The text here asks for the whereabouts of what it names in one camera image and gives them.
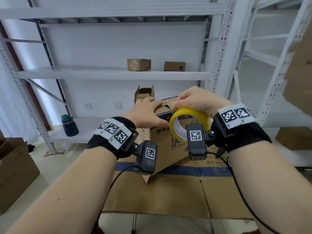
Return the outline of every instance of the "black wrist strap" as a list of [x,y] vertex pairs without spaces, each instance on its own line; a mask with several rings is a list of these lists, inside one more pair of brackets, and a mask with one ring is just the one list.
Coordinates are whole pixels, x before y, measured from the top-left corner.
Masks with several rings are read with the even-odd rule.
[[252,122],[232,129],[227,129],[223,120],[220,119],[219,113],[215,115],[211,129],[216,134],[216,141],[214,144],[217,147],[224,147],[227,152],[263,140],[272,143],[270,137],[257,123]]
[[[135,124],[133,122],[131,122],[129,119],[124,118],[124,117],[112,117],[113,119],[123,123],[127,128],[133,128],[134,130],[136,129]],[[131,141],[131,139],[133,138],[133,135],[131,135],[126,141],[125,143],[122,145],[122,148],[125,148],[128,143]],[[102,146],[106,149],[108,149],[109,151],[111,151],[113,154],[115,154],[115,156],[117,157],[117,159],[119,158],[123,158],[123,157],[129,157],[132,154],[132,146],[130,147],[130,149],[127,152],[122,151],[121,149],[116,149],[114,148],[114,146],[112,146],[107,139],[103,138],[100,135],[93,135],[92,138],[89,140],[86,148],[87,149],[91,149],[97,146]]]

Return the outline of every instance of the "hand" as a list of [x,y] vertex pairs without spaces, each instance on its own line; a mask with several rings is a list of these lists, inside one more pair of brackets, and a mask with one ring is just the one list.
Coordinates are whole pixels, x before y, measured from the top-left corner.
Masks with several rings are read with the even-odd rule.
[[229,100],[220,97],[219,95],[193,86],[180,94],[177,101],[174,103],[174,110],[181,107],[189,107],[198,111],[203,111],[213,118],[220,108],[232,105]]
[[121,117],[132,121],[136,128],[169,127],[169,122],[160,119],[154,114],[155,109],[162,104],[162,100],[154,100],[154,97],[138,99],[135,107]]

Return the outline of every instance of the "floor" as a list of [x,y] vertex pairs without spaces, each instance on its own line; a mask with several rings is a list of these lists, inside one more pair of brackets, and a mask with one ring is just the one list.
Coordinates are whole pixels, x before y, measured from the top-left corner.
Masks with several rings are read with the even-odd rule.
[[[65,153],[43,157],[47,151],[41,139],[34,143],[35,149],[31,156],[41,174],[15,201],[5,214],[0,216],[0,234],[5,233],[12,224],[25,212],[30,204],[80,155],[85,144],[56,144],[57,149],[65,149]],[[102,214],[100,227],[105,234],[130,233],[133,214]],[[216,234],[241,234],[255,230],[253,221],[243,220],[212,220]],[[209,220],[198,218],[182,218],[163,215],[138,215],[136,233],[211,233]]]

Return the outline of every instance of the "tape roll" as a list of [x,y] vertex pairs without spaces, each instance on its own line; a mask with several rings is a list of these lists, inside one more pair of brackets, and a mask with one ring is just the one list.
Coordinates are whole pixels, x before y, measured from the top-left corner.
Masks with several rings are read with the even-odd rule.
[[209,117],[206,113],[188,108],[188,107],[183,107],[178,109],[171,117],[169,121],[169,126],[170,126],[170,131],[174,135],[175,138],[183,141],[187,141],[187,135],[186,135],[186,129],[184,129],[180,123],[178,117],[181,115],[190,115],[193,117],[197,117],[205,130],[210,130],[209,127]]

